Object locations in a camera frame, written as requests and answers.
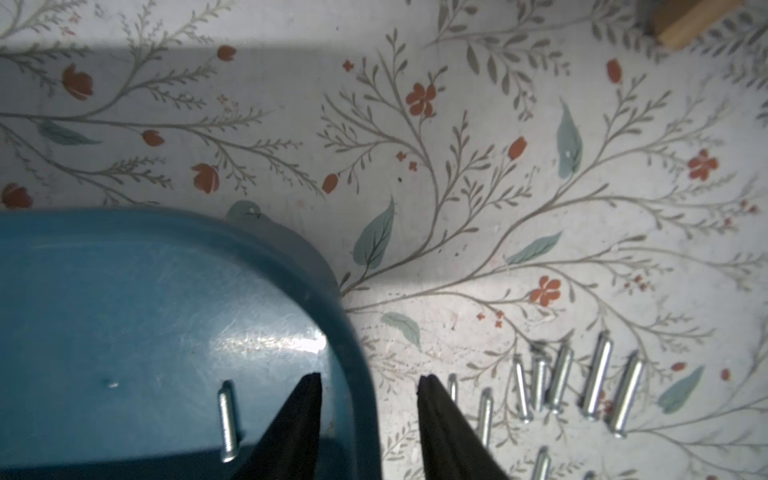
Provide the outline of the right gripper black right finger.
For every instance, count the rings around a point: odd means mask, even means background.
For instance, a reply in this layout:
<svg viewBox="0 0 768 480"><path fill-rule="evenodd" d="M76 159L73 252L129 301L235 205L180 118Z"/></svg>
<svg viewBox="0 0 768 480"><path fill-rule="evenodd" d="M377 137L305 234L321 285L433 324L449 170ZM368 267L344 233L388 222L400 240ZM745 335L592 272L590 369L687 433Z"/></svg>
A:
<svg viewBox="0 0 768 480"><path fill-rule="evenodd" d="M421 376L418 423L427 480L507 480L435 375Z"/></svg>

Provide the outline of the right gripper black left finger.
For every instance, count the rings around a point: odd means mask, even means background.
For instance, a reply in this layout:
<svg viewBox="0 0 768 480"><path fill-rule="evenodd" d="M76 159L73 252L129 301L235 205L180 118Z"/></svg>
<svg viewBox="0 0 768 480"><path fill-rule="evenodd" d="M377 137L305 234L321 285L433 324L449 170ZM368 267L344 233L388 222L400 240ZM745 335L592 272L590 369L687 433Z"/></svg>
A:
<svg viewBox="0 0 768 480"><path fill-rule="evenodd" d="M321 375L304 375L232 479L314 479L321 407Z"/></svg>

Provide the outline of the teal plastic storage tray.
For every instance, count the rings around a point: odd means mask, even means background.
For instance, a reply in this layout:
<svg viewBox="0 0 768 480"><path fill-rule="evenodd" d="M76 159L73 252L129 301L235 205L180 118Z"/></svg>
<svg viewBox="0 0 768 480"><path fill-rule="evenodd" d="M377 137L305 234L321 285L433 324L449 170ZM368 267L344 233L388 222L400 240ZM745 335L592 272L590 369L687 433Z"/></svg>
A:
<svg viewBox="0 0 768 480"><path fill-rule="evenodd" d="M1 217L1 475L231 479L319 373L314 479L378 479L372 376L319 252L248 202ZM221 461L234 384L239 454Z"/></svg>

